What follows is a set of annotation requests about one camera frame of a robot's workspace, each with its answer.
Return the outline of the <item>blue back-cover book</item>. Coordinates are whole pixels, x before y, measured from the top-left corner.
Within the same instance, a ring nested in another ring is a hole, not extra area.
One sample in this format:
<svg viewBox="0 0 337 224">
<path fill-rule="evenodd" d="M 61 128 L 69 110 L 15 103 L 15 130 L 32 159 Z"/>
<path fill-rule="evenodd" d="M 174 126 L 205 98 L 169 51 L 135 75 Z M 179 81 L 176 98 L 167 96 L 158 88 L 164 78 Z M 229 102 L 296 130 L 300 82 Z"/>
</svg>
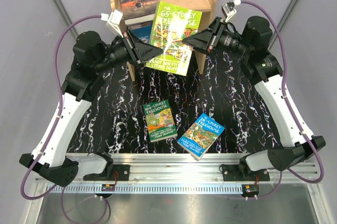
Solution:
<svg viewBox="0 0 337 224">
<path fill-rule="evenodd" d="M 142 22 L 139 24 L 128 25 L 127 29 L 131 30 L 133 34 L 145 43 L 149 43 L 151 30 L 152 30 L 152 21 Z"/>
</svg>

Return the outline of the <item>lime green 65-Storey Treehouse book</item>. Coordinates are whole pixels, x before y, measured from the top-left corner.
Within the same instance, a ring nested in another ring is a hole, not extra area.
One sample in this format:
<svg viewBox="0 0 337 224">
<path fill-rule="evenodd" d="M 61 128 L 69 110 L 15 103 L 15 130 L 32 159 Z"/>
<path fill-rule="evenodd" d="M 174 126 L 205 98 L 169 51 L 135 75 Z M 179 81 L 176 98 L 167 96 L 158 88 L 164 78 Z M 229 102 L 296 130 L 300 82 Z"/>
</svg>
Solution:
<svg viewBox="0 0 337 224">
<path fill-rule="evenodd" d="M 150 44 L 163 50 L 145 64 L 151 69 L 186 76 L 192 47 L 182 40 L 198 32 L 202 12 L 159 1 L 152 25 Z"/>
</svg>

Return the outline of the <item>dark Tale of Two Cities book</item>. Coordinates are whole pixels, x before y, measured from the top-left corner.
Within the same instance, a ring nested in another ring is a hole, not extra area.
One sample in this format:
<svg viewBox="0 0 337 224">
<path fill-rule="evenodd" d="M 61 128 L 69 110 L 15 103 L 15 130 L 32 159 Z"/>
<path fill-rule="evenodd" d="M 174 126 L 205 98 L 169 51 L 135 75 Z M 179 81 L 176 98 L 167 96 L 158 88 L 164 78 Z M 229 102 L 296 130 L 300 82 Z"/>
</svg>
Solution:
<svg viewBox="0 0 337 224">
<path fill-rule="evenodd" d="M 121 12 L 127 26 L 154 19 L 158 0 L 120 0 Z"/>
</svg>

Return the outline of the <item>dark green 104-Storey Treehouse book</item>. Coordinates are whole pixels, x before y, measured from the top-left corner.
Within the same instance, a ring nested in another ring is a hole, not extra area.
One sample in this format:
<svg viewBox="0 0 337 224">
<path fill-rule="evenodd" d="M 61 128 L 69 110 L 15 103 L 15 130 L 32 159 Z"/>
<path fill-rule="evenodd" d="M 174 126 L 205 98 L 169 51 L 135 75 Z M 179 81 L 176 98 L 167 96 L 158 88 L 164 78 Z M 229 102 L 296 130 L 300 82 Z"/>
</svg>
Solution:
<svg viewBox="0 0 337 224">
<path fill-rule="evenodd" d="M 150 142 L 177 136 L 175 121 L 167 99 L 144 104 L 143 110 Z"/>
</svg>

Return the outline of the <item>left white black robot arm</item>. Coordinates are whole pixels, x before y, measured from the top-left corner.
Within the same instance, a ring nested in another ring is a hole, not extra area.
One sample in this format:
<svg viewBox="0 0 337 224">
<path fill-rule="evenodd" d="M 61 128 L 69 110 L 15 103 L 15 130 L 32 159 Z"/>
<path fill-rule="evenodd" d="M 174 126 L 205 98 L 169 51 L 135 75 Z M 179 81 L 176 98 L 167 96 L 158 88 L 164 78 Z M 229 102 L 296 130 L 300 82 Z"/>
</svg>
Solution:
<svg viewBox="0 0 337 224">
<path fill-rule="evenodd" d="M 39 145 L 23 154 L 19 163 L 58 186 L 68 186 L 76 177 L 84 180 L 109 180 L 116 175 L 109 154 L 90 153 L 81 157 L 66 155 L 74 132 L 86 111 L 105 84 L 103 74 L 129 62 L 143 64 L 163 53 L 161 48 L 125 31 L 110 45 L 95 31 L 81 33 L 73 46 L 74 60 L 61 86 L 62 99 L 54 119 Z"/>
</svg>

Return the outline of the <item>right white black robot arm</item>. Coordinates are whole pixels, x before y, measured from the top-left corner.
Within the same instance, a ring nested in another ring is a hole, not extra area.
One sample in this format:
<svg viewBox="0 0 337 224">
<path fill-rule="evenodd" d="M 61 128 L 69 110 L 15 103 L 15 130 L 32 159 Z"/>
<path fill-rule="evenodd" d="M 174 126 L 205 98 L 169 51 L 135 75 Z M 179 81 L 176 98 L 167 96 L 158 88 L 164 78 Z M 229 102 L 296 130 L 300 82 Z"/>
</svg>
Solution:
<svg viewBox="0 0 337 224">
<path fill-rule="evenodd" d="M 268 50 L 271 36 L 270 23 L 264 17 L 250 17 L 241 34 L 233 24 L 217 17 L 203 31 L 183 39 L 184 44 L 202 54 L 222 50 L 239 57 L 242 73 L 263 98 L 276 124 L 281 146 L 242 157 L 238 170 L 244 180 L 267 169 L 287 170 L 326 145 L 323 136 L 316 136 L 309 129 L 282 84 L 285 73 Z"/>
</svg>

